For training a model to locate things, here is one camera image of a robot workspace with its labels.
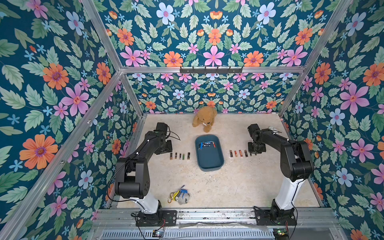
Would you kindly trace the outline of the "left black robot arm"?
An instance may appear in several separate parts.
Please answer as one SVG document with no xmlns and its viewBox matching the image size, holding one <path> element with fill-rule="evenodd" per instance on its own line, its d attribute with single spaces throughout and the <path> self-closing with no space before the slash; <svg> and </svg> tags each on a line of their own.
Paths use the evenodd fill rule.
<svg viewBox="0 0 384 240">
<path fill-rule="evenodd" d="M 145 134 L 144 141 L 126 158 L 117 162 L 115 193 L 134 202 L 146 215 L 158 213 L 161 203 L 150 193 L 150 173 L 148 162 L 153 155 L 171 153 L 172 141 L 169 126 L 157 123 L 156 129 Z"/>
</svg>

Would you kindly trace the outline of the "teal plastic storage tray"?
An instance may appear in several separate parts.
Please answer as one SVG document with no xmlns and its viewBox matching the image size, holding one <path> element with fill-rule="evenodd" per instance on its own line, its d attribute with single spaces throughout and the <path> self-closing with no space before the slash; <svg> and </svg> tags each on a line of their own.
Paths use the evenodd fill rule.
<svg viewBox="0 0 384 240">
<path fill-rule="evenodd" d="M 219 170 L 225 163 L 220 140 L 215 135 L 199 136 L 195 140 L 199 168 L 203 172 Z"/>
</svg>

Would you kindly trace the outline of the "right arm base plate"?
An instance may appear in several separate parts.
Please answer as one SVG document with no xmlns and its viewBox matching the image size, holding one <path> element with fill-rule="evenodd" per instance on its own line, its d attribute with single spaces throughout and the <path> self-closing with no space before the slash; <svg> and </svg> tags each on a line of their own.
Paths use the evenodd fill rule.
<svg viewBox="0 0 384 240">
<path fill-rule="evenodd" d="M 278 207 L 272 206 L 269 210 L 264 210 L 254 206 L 253 209 L 259 226 L 295 226 L 297 224 L 295 208 L 280 210 Z"/>
</svg>

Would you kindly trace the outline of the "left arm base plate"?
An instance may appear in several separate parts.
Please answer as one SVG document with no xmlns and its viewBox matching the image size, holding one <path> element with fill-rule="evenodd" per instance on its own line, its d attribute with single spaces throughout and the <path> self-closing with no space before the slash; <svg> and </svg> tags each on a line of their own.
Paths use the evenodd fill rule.
<svg viewBox="0 0 384 240">
<path fill-rule="evenodd" d="M 173 227 L 176 225 L 177 215 L 175 210 L 159 210 L 155 214 L 138 212 L 134 218 L 137 227 Z"/>
</svg>

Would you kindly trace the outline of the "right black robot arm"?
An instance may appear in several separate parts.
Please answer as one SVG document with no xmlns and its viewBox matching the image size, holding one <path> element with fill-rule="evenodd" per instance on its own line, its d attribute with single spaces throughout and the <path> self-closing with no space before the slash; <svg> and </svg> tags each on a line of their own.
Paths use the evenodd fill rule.
<svg viewBox="0 0 384 240">
<path fill-rule="evenodd" d="M 252 138 L 248 143 L 251 154 L 265 153 L 267 145 L 280 152 L 280 169 L 285 178 L 272 201 L 271 213 L 277 216 L 292 213 L 301 187 L 315 170 L 308 144 L 285 138 L 271 129 L 261 129 L 257 124 L 248 126 L 248 132 Z"/>
</svg>

